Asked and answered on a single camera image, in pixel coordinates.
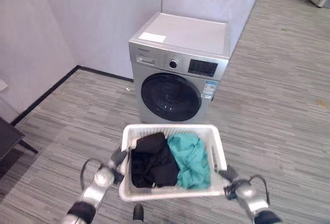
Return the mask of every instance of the metal robot arm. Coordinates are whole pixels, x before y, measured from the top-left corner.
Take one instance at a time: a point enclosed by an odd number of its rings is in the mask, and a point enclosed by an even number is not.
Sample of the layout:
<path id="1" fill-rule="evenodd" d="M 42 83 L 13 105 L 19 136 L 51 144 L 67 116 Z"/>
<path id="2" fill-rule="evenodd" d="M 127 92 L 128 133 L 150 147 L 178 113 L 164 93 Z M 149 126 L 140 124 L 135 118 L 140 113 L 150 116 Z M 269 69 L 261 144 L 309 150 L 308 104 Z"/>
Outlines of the metal robot arm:
<path id="1" fill-rule="evenodd" d="M 219 171 L 219 174 L 227 179 L 231 185 L 224 188 L 227 199 L 236 198 L 243 209 L 245 209 L 253 224 L 273 224 L 282 220 L 270 209 L 269 192 L 266 181 L 260 175 L 255 175 L 250 180 L 240 179 L 237 172 L 228 165 L 226 171 Z M 260 178 L 266 188 L 266 200 L 262 197 L 251 180 Z"/>
<path id="2" fill-rule="evenodd" d="M 67 215 L 60 221 L 60 224 L 90 224 L 93 221 L 108 189 L 113 184 L 118 184 L 123 180 L 124 176 L 117 170 L 117 167 L 124 161 L 127 153 L 128 151 L 117 149 L 107 165 L 101 164 L 88 187 L 85 188 L 83 180 L 81 180 L 83 192 L 79 200 L 72 205 Z M 93 159 L 85 162 L 82 172 L 91 160 Z"/>
<path id="3" fill-rule="evenodd" d="M 112 154 L 108 165 L 101 165 L 88 187 L 85 188 L 81 180 L 83 193 L 59 224 L 90 224 L 93 221 L 108 189 L 113 184 L 118 184 L 123 180 L 124 176 L 117 170 L 117 167 L 124 161 L 127 153 L 128 151 L 121 151 L 120 148 L 117 149 Z M 90 160 L 85 162 L 82 171 L 84 171 L 86 164 Z M 281 219 L 270 210 L 267 186 L 262 177 L 253 176 L 250 180 L 240 179 L 236 171 L 230 166 L 228 166 L 226 171 L 219 171 L 219 174 L 231 183 L 231 185 L 224 188 L 227 198 L 236 198 L 242 208 L 245 209 L 253 224 L 274 224 L 282 222 Z M 266 200 L 258 194 L 255 187 L 251 185 L 250 181 L 254 177 L 260 177 L 264 180 L 267 196 Z"/>

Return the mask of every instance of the digital display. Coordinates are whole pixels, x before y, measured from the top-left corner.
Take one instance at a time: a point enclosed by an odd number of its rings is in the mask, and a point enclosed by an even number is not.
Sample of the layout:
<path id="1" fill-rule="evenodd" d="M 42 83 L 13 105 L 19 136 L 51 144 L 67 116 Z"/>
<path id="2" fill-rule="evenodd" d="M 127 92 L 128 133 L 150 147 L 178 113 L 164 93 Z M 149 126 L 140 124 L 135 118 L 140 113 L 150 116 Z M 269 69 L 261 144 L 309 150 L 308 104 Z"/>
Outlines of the digital display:
<path id="1" fill-rule="evenodd" d="M 217 63 L 210 63 L 210 62 L 190 59 L 188 73 L 193 73 L 203 76 L 213 76 L 216 72 L 217 66 L 218 66 Z"/>

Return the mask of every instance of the gray striped carpet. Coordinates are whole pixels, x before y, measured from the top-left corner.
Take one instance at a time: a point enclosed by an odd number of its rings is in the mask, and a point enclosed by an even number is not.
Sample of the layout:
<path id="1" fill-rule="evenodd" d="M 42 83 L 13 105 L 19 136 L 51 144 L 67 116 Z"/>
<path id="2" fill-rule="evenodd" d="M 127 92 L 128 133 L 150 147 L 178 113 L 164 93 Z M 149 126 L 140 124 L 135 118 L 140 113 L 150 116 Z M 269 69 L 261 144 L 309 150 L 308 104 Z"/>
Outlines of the gray striped carpet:
<path id="1" fill-rule="evenodd" d="M 329 93 L 330 10 L 258 0 L 205 123 L 219 128 L 228 163 L 265 176 L 286 223 L 330 223 L 330 110 L 317 103 Z M 25 117 L 17 127 L 40 153 L 17 145 L 0 163 L 0 222 L 56 223 L 79 196 L 84 160 L 108 159 L 139 123 L 135 94 L 133 83 L 78 71 Z M 249 223 L 221 197 L 143 204 L 148 223 Z M 94 223 L 123 223 L 133 207 L 112 188 Z"/>

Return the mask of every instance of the silver washing machine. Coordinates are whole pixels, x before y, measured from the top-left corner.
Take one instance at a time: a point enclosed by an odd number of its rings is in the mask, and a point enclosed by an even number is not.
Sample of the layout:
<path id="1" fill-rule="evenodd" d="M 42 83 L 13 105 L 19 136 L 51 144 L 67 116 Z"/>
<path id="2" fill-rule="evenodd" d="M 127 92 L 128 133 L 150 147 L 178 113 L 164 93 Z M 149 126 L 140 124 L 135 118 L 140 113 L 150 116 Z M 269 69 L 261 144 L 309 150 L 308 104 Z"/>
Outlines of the silver washing machine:
<path id="1" fill-rule="evenodd" d="M 198 124 L 229 62 L 228 25 L 157 13 L 129 54 L 141 121 Z"/>

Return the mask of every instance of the clothes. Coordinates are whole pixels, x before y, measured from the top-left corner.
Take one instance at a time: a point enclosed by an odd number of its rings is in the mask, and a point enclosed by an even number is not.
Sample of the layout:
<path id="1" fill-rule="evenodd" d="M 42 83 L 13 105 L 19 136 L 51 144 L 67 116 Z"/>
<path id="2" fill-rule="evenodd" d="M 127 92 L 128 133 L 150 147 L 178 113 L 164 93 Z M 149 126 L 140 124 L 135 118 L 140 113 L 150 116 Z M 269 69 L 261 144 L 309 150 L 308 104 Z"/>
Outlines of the clothes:
<path id="1" fill-rule="evenodd" d="M 211 185 L 210 167 L 203 141 L 196 134 L 173 134 L 168 145 L 180 168 L 177 185 L 186 189 L 206 189 Z"/>
<path id="2" fill-rule="evenodd" d="M 131 151 L 131 178 L 135 187 L 175 186 L 179 168 L 163 133 L 137 140 Z"/>

